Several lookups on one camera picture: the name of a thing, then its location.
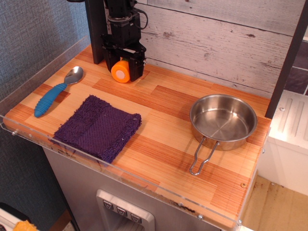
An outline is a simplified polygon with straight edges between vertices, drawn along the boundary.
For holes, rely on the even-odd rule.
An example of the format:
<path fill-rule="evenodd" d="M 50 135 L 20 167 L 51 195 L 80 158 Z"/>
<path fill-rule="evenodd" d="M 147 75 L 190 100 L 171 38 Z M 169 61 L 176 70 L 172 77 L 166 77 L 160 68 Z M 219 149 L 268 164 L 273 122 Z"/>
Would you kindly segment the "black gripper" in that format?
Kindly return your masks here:
<path fill-rule="evenodd" d="M 109 72 L 120 61 L 128 59 L 130 81 L 143 75 L 146 48 L 140 44 L 141 21 L 143 11 L 129 11 L 124 17 L 107 16 L 111 34 L 102 34 L 103 56 Z"/>

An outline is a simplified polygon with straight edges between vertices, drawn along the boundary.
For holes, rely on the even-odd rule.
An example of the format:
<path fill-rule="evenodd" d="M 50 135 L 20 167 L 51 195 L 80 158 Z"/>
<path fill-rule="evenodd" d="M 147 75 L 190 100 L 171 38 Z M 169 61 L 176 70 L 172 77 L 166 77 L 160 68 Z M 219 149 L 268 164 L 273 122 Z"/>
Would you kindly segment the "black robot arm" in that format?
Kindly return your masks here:
<path fill-rule="evenodd" d="M 135 0 L 86 0 L 93 61 L 105 61 L 114 80 L 133 82 L 143 75 L 146 48 L 141 45 L 140 14 Z"/>

